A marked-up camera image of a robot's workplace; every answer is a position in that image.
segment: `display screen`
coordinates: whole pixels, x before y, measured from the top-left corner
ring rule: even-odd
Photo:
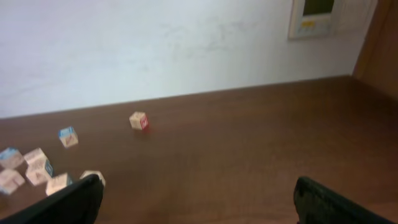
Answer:
[[[335,0],[305,0],[303,16],[331,13]]]

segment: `table surface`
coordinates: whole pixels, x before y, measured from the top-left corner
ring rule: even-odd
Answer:
[[[149,129],[131,129],[134,111]],[[79,144],[64,149],[68,126]],[[56,174],[100,170],[97,223],[295,223],[301,175],[398,222],[398,104],[350,77],[3,119],[0,133]],[[0,218],[42,198],[27,182]]]

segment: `wall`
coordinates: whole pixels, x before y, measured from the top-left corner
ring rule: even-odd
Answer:
[[[363,32],[288,42],[288,0],[3,0],[0,118],[351,73]]]

